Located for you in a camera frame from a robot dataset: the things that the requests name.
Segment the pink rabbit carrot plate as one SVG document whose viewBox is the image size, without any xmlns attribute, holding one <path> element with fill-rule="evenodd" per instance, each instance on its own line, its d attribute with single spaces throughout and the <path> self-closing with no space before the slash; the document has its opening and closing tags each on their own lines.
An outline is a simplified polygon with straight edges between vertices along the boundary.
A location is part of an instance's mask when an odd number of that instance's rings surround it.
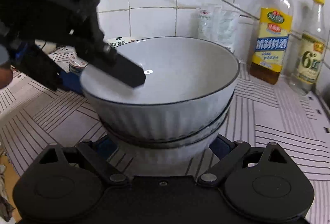
<svg viewBox="0 0 330 224">
<path fill-rule="evenodd" d="M 142 39 L 144 39 L 144 37 L 142 36 L 118 36 L 106 40 L 106 43 L 109 44 L 111 47 L 115 48 L 120 45 Z M 79 58 L 76 53 L 73 53 L 73 55 L 69 59 L 69 72 L 72 72 L 76 75 L 80 75 L 87 65 L 88 63 L 85 60 Z"/>
</svg>

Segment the white ribbed bowl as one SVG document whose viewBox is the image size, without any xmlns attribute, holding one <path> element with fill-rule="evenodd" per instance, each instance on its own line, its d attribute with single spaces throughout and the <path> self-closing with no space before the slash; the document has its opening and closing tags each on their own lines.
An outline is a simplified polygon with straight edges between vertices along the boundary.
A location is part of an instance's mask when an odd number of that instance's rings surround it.
<svg viewBox="0 0 330 224">
<path fill-rule="evenodd" d="M 80 81 L 107 129 L 142 140 L 174 140 L 208 126 L 225 110 L 236 87 L 239 61 L 206 40 L 158 37 L 134 41 L 118 52 L 145 73 L 131 88 L 92 65 Z"/>
<path fill-rule="evenodd" d="M 172 141 L 155 142 L 129 138 L 120 135 L 104 120 L 101 120 L 101 123 L 119 149 L 141 162 L 156 165 L 181 163 L 200 154 L 215 141 L 226 121 L 233 99 L 234 95 L 231 96 L 223 112 L 209 125 L 194 134 Z"/>
</svg>

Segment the striped table cloth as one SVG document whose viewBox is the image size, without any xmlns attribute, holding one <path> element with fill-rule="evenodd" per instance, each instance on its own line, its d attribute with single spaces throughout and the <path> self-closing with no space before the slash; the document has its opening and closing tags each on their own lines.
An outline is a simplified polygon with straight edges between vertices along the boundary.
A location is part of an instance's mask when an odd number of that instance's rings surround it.
<svg viewBox="0 0 330 224">
<path fill-rule="evenodd" d="M 329 223 L 329 119 L 314 94 L 299 96 L 284 80 L 258 81 L 242 65 L 219 133 L 253 147 L 280 144 L 314 188 L 307 220 Z M 91 104 L 76 93 L 51 91 L 22 73 L 1 90 L 1 144 L 17 175 L 49 144 L 73 147 L 105 135 Z"/>
</svg>

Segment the white salt bag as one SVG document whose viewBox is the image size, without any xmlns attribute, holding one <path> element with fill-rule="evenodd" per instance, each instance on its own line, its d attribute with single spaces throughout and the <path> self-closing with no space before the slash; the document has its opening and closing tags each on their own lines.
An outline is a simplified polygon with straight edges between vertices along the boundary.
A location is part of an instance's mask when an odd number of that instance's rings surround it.
<svg viewBox="0 0 330 224">
<path fill-rule="evenodd" d="M 197 38 L 211 41 L 235 52 L 240 12 L 207 4 L 197 9 Z"/>
</svg>

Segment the yellow label cooking wine bottle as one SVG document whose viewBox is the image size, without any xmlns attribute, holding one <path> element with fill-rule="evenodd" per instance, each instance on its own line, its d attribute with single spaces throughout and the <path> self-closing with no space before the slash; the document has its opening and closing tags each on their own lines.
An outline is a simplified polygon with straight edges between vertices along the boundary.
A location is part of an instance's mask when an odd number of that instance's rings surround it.
<svg viewBox="0 0 330 224">
<path fill-rule="evenodd" d="M 251 59 L 252 76 L 269 84 L 278 82 L 291 33 L 292 16 L 291 0 L 263 1 Z"/>
</svg>

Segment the white vinegar bottle yellow cap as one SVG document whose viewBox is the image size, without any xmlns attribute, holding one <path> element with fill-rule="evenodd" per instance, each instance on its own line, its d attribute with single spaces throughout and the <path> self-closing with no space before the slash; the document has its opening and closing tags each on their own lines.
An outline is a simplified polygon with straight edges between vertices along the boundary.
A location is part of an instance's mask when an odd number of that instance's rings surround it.
<svg viewBox="0 0 330 224">
<path fill-rule="evenodd" d="M 325 0 L 313 0 L 313 6 L 304 20 L 298 58 L 289 86 L 296 93 L 307 95 L 320 73 L 325 54 L 326 31 L 324 23 Z"/>
</svg>

